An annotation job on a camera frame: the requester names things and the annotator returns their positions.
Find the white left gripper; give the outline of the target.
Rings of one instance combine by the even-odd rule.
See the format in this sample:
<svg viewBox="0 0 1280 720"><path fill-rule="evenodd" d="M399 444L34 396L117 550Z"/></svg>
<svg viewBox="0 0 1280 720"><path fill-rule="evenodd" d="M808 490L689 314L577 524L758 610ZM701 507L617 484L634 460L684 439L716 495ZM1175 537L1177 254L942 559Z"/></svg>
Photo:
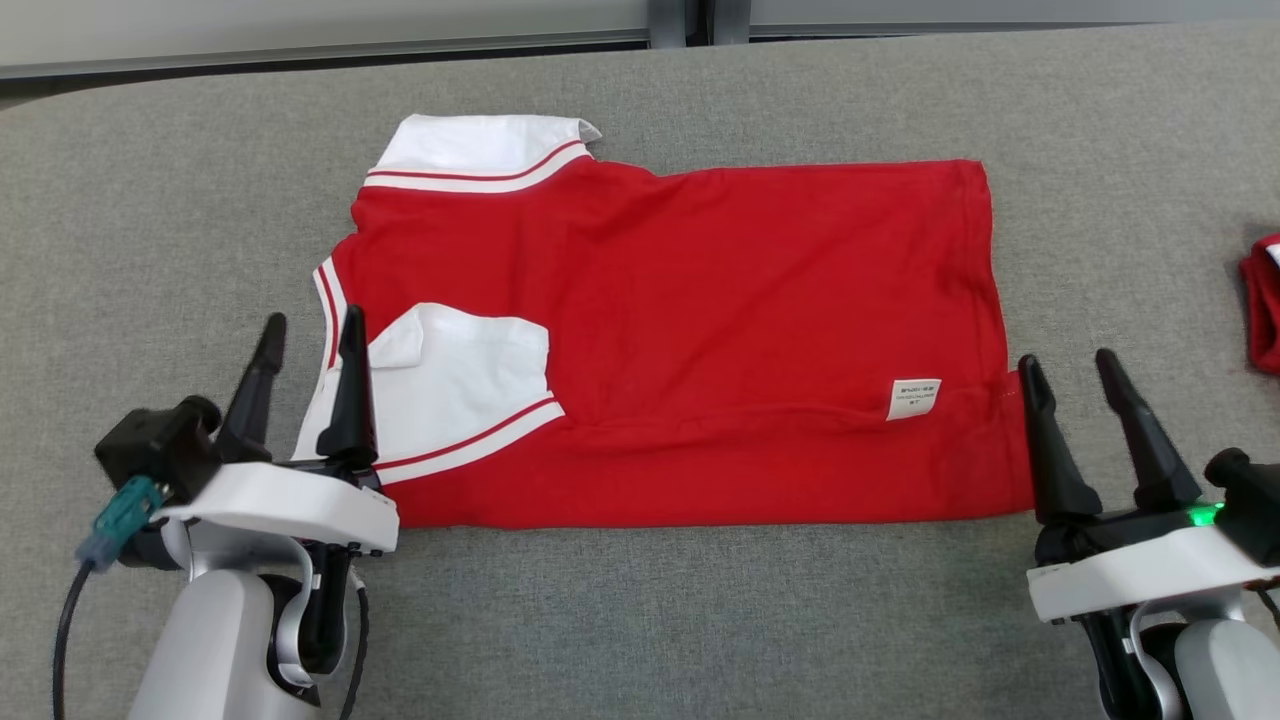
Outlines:
<svg viewBox="0 0 1280 720"><path fill-rule="evenodd" d="M270 402L283 366L285 336L285 315L273 313L214 442L228 465L215 471L193 500L160 509L151 519L198 519L238 530L397 551L401 521L390 498L337 478L268 464L273 460L266 447ZM337 348L340 368L330 423L320 432L316 451L347 471L370 471L378 460L378 430L360 306L347 307Z"/></svg>

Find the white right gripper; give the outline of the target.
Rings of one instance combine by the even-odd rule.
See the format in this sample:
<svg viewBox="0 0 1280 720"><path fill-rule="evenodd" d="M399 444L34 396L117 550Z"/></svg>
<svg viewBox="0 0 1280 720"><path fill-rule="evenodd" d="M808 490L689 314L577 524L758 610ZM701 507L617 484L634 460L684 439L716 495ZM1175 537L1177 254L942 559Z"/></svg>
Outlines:
<svg viewBox="0 0 1280 720"><path fill-rule="evenodd" d="M1244 588L1277 579L1277 560L1249 556L1222 532L1224 503L1196 505L1202 497L1199 484L1117 355L1100 348L1094 363L1106 401L1123 427L1137 482L1135 506L1148 512L1192 507L1174 514L1181 525L1158 538L1027 571L1037 618L1056 623L1088 612L1146 609L1242 619ZM1036 520L1051 525L1100 515L1100 496L1084 482L1068 447L1053 391L1037 356L1021 356L1018 374Z"/></svg>

